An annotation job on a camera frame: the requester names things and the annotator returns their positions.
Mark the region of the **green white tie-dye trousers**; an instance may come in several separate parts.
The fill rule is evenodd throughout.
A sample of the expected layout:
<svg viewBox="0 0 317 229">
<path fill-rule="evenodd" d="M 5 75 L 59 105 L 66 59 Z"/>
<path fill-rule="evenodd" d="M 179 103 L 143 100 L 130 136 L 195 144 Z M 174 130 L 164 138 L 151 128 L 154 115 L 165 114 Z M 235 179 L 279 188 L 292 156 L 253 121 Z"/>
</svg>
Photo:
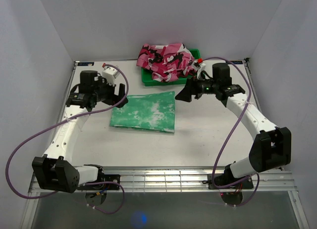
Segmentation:
<svg viewBox="0 0 317 229">
<path fill-rule="evenodd" d="M 110 126 L 163 133 L 175 132 L 175 92 L 129 95 L 112 111 Z"/>
</svg>

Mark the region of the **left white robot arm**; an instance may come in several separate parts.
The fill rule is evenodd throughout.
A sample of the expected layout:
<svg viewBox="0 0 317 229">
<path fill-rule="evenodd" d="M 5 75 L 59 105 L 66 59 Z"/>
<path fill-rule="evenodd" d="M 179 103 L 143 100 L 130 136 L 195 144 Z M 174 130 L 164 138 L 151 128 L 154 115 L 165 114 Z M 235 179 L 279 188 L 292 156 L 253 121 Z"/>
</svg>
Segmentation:
<svg viewBox="0 0 317 229">
<path fill-rule="evenodd" d="M 101 166 L 88 164 L 74 167 L 72 155 L 75 143 L 85 122 L 97 103 L 122 108 L 128 103 L 125 84 L 115 93 L 115 79 L 119 71 L 105 66 L 102 73 L 84 70 L 80 82 L 70 90 L 63 113 L 64 123 L 58 127 L 52 143 L 42 157 L 35 157 L 32 168 L 41 189 L 73 193 L 77 187 L 88 183 L 94 189 L 105 184 Z"/>
</svg>

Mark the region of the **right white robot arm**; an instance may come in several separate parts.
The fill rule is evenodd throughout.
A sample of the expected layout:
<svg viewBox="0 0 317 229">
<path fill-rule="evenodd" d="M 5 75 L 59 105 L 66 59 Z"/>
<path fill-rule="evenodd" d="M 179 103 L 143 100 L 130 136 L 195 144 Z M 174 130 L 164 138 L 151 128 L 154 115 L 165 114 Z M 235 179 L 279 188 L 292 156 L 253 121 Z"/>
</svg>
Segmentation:
<svg viewBox="0 0 317 229">
<path fill-rule="evenodd" d="M 230 62 L 216 63 L 212 75 L 205 71 L 201 59 L 193 63 L 196 76 L 188 79 L 176 100 L 191 102 L 204 94 L 213 94 L 228 110 L 238 118 L 253 139 L 251 150 L 244 159 L 229 164 L 222 175 L 212 174 L 208 181 L 213 188 L 235 188 L 248 177 L 291 162 L 291 132 L 287 127 L 280 128 L 268 120 L 253 104 L 251 94 L 237 84 L 230 76 Z"/>
</svg>

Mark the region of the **pink camouflage trousers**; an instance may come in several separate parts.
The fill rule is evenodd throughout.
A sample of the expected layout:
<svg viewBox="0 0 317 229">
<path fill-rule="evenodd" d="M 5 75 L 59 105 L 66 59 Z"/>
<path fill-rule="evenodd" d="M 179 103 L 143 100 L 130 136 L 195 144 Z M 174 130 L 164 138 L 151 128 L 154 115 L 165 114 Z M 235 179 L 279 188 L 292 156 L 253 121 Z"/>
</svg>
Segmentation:
<svg viewBox="0 0 317 229">
<path fill-rule="evenodd" d="M 170 83 L 195 75 L 194 61 L 194 56 L 183 43 L 162 46 L 144 44 L 136 66 L 150 71 L 152 80 Z"/>
</svg>

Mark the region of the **green plastic bin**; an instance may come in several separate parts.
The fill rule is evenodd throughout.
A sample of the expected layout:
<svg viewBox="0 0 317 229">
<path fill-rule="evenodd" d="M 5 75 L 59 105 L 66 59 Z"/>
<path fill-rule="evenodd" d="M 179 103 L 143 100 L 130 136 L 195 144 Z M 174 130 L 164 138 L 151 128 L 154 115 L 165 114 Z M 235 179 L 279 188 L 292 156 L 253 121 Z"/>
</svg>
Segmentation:
<svg viewBox="0 0 317 229">
<path fill-rule="evenodd" d="M 174 82 L 159 82 L 152 79 L 152 74 L 149 70 L 141 68 L 141 79 L 142 83 L 146 87 L 154 87 L 154 86 L 170 86 L 170 85 L 184 85 L 186 84 L 186 80 L 191 78 L 191 75 L 188 75 L 186 78 L 180 77 L 178 80 Z"/>
</svg>

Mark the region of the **left blue table label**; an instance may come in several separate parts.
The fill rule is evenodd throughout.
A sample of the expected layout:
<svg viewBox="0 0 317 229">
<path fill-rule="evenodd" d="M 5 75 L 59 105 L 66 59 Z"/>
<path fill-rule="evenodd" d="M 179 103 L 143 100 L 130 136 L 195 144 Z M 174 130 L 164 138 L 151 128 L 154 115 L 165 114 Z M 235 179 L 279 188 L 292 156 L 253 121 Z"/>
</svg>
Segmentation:
<svg viewBox="0 0 317 229">
<path fill-rule="evenodd" d="M 77 66 L 94 66 L 94 62 L 78 62 Z"/>
</svg>

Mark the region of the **blue table label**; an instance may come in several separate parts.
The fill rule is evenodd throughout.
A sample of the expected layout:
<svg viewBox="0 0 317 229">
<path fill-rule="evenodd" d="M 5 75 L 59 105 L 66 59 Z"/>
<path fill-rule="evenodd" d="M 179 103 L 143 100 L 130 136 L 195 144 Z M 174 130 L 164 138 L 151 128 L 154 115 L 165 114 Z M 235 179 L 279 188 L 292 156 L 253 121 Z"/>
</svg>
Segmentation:
<svg viewBox="0 0 317 229">
<path fill-rule="evenodd" d="M 231 62 L 235 65 L 243 65 L 243 61 L 241 60 L 232 60 Z"/>
<path fill-rule="evenodd" d="M 94 62 L 78 62 L 77 66 L 94 66 Z"/>
</svg>

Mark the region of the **right blue table label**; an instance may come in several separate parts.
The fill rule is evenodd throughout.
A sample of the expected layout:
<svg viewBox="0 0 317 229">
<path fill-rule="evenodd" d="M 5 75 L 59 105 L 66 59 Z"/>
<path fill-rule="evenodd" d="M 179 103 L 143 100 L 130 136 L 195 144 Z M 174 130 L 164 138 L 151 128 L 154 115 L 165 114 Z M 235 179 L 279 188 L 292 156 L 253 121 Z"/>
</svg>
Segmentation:
<svg viewBox="0 0 317 229">
<path fill-rule="evenodd" d="M 243 65 L 243 61 L 241 60 L 232 60 L 231 62 L 235 65 Z"/>
</svg>

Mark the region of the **aluminium frame rail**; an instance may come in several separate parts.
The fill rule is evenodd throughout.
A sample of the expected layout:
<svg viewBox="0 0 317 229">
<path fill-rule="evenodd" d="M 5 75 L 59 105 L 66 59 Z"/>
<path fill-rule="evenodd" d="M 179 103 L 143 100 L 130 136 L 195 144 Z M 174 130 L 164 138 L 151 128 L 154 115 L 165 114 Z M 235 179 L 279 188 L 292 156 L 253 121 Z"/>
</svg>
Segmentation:
<svg viewBox="0 0 317 229">
<path fill-rule="evenodd" d="M 120 175 L 120 184 L 127 193 L 231 192 L 234 189 L 213 189 L 203 181 L 212 173 L 207 167 L 104 167 L 109 175 Z M 297 191 L 290 171 L 273 169 L 259 174 L 257 191 Z"/>
</svg>

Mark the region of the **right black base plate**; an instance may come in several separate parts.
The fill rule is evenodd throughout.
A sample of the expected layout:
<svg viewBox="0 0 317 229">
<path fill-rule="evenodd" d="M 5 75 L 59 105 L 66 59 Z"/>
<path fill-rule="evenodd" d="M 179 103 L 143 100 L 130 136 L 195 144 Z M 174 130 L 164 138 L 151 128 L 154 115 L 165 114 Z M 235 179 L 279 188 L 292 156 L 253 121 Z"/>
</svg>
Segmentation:
<svg viewBox="0 0 317 229">
<path fill-rule="evenodd" d="M 238 188 L 253 189 L 254 188 L 254 184 L 253 184 L 251 177 L 247 177 L 243 181 L 242 181 L 242 179 L 243 178 L 236 179 L 236 178 L 227 177 L 224 174 L 215 174 L 214 183 L 218 187 L 224 186 L 227 184 L 235 183 L 235 184 L 230 186 L 230 188 L 232 188 L 232 189 L 238 189 Z M 209 189 L 216 189 L 216 187 L 212 183 L 212 174 L 207 174 L 207 179 L 203 180 L 202 184 L 207 184 Z"/>
</svg>

